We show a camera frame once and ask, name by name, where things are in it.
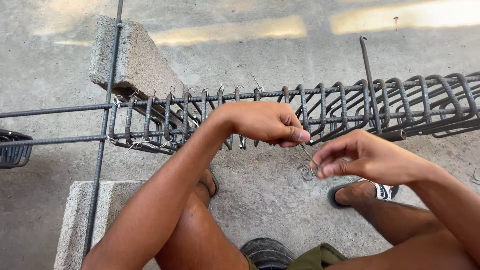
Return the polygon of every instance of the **rebar cage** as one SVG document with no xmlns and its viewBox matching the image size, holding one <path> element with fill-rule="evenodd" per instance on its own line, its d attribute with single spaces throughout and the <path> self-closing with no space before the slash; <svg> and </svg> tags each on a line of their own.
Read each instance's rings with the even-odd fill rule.
<svg viewBox="0 0 480 270">
<path fill-rule="evenodd" d="M 360 46 L 367 79 L 361 79 L 352 86 L 336 82 L 331 87 L 319 83 L 309 89 L 298 85 L 293 90 L 284 86 L 281 91 L 264 91 L 257 83 L 251 93 L 241 93 L 243 86 L 237 85 L 229 94 L 224 94 L 226 90 L 221 86 L 216 95 L 209 95 L 206 88 L 201 95 L 193 96 L 189 89 L 177 98 L 174 89 L 171 89 L 165 99 L 150 96 L 148 100 L 140 100 L 136 93 L 130 97 L 112 98 L 122 5 L 123 1 L 119 0 L 105 103 L 0 113 L 0 118 L 8 118 L 85 110 L 104 111 L 102 129 L 98 135 L 33 139 L 18 132 L 0 129 L 0 169 L 24 166 L 34 145 L 99 141 L 84 257 L 92 241 L 105 141 L 129 150 L 172 155 L 205 121 L 209 111 L 226 102 L 248 100 L 276 100 L 292 106 L 298 103 L 298 106 L 294 106 L 296 116 L 312 137 L 307 145 L 335 139 L 354 129 L 364 129 L 393 141 L 405 134 L 441 138 L 480 128 L 480 113 L 476 104 L 476 98 L 480 96 L 480 84 L 476 83 L 480 81 L 480 72 L 414 76 L 406 81 L 398 78 L 373 80 L 364 36 L 360 37 Z M 175 112 L 173 106 L 178 106 L 179 110 Z M 115 121 L 121 108 L 126 108 L 125 131 L 115 133 Z M 160 113 L 155 108 L 162 108 L 164 112 Z M 131 130 L 134 110 L 144 116 L 141 131 Z M 240 149 L 247 149 L 247 139 L 241 135 L 231 135 L 224 142 L 225 146 L 232 150 L 235 136 L 238 136 Z M 253 145 L 256 147 L 258 143 L 254 141 Z"/>
</svg>

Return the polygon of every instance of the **broken concrete block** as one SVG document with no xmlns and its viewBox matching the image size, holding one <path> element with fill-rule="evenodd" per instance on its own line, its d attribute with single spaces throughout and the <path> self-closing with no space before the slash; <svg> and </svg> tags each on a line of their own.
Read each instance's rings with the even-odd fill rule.
<svg viewBox="0 0 480 270">
<path fill-rule="evenodd" d="M 144 181 L 100 182 L 95 214 L 92 245 L 100 241 L 115 220 L 123 205 L 144 184 Z M 54 270 L 79 270 L 87 228 L 88 210 L 93 181 L 73 182 L 65 206 Z M 151 260 L 144 269 L 159 269 Z"/>
<path fill-rule="evenodd" d="M 113 93 L 128 99 L 138 89 L 140 93 L 137 97 L 147 100 L 156 91 L 160 99 L 165 99 L 173 86 L 176 95 L 181 97 L 183 82 L 170 68 L 143 26 L 129 19 L 123 19 L 121 24 Z M 110 74 L 114 30 L 115 19 L 98 16 L 89 77 L 90 81 L 105 90 Z"/>
</svg>

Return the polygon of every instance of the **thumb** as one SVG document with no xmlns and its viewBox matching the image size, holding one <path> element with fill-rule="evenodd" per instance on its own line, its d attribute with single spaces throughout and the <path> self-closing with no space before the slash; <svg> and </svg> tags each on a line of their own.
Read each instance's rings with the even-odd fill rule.
<svg viewBox="0 0 480 270">
<path fill-rule="evenodd" d="M 301 128 L 297 128 L 295 126 L 289 125 L 284 126 L 282 130 L 281 138 L 296 143 L 303 143 L 310 141 L 310 133 L 308 131 L 303 130 Z"/>
<path fill-rule="evenodd" d="M 359 160 L 355 161 L 336 161 L 327 164 L 322 168 L 324 178 L 342 175 L 361 175 L 363 164 Z"/>
</svg>

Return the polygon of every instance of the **fingernail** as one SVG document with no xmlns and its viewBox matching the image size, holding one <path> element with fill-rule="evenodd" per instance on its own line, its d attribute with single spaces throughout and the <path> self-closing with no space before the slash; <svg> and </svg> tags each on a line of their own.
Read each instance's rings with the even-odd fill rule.
<svg viewBox="0 0 480 270">
<path fill-rule="evenodd" d="M 325 176 L 333 175 L 333 168 L 332 167 L 325 167 L 324 168 L 324 174 L 325 174 Z"/>
<path fill-rule="evenodd" d="M 310 140 L 310 133 L 306 130 L 302 130 L 299 135 L 299 141 L 307 142 L 308 140 Z"/>
</svg>

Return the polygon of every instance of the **olive green shorts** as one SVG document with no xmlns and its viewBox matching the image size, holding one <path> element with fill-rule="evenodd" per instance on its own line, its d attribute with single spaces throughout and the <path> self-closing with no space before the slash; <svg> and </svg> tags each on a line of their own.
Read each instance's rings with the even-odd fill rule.
<svg viewBox="0 0 480 270">
<path fill-rule="evenodd" d="M 248 256 L 245 257 L 250 264 L 250 270 L 258 270 L 252 260 Z M 331 245 L 322 243 L 296 258 L 287 270 L 323 270 L 327 266 L 346 259 L 347 257 L 343 256 Z"/>
</svg>

